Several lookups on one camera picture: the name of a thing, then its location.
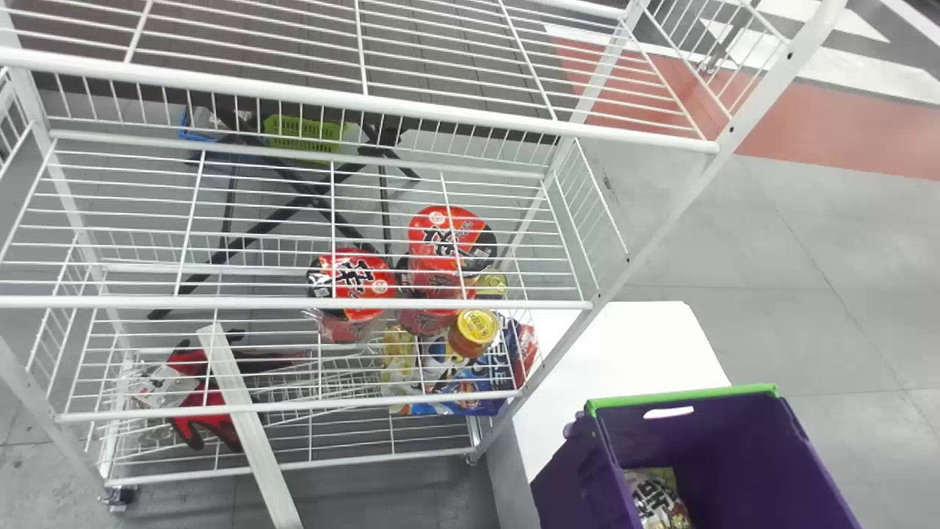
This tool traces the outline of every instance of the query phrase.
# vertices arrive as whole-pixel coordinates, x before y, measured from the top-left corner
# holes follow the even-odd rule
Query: green basket rim
[[[769,393],[779,397],[776,384],[742,384],[740,386],[723,386],[720,388],[707,388],[704,390],[691,390],[687,392],[650,393],[644,395],[630,395],[619,397],[603,397],[588,399],[585,411],[591,417],[597,417],[597,410],[603,408],[623,408],[643,404],[662,404],[682,400],[696,400],[703,398],[728,397],[735,395]]]

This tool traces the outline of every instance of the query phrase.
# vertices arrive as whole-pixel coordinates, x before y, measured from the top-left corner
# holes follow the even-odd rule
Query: metal shelving unit
[[[2,0],[0,179],[30,185],[0,248],[0,307],[42,317],[29,350],[0,339],[0,376],[92,483],[252,473],[278,527],[300,526],[281,471],[476,462],[844,4],[823,1],[788,38],[745,0]],[[582,147],[594,140],[711,158],[628,251]],[[40,162],[20,162],[26,143]],[[337,248],[394,267],[428,205],[487,221],[503,297],[463,282],[441,299],[394,285],[390,298],[306,296],[311,261]],[[580,315],[521,373],[497,340],[482,389],[383,377],[399,311],[460,308],[504,326]],[[383,309],[384,325],[331,344],[310,309]],[[422,345],[409,345],[416,365]],[[186,363],[201,402],[140,406],[134,383],[180,348],[204,355]],[[245,354],[265,351],[293,353],[253,370],[263,357]],[[502,408],[389,408],[478,401]],[[219,437],[195,451],[167,423],[210,416],[234,424],[243,453]]]

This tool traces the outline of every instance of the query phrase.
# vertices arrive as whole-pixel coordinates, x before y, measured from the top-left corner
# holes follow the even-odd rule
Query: yellow jar lid
[[[475,344],[488,345],[496,337],[499,324],[496,314],[481,309],[461,311],[457,316],[457,331]]]

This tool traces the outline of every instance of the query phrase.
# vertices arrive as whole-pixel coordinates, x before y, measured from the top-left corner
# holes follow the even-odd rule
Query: purple shopping basket
[[[860,529],[772,384],[595,399],[585,412],[532,482],[545,529],[642,529],[622,470],[644,467],[674,470],[696,529]]]

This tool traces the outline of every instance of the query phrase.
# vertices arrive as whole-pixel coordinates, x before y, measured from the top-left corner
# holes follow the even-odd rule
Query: green basket
[[[339,141],[343,138],[346,127],[346,123],[340,125],[330,121],[301,120],[296,116],[272,114],[264,121],[264,134],[271,135],[266,138],[268,146],[277,149],[337,153]],[[321,160],[303,160],[303,162],[315,165],[329,163]]]

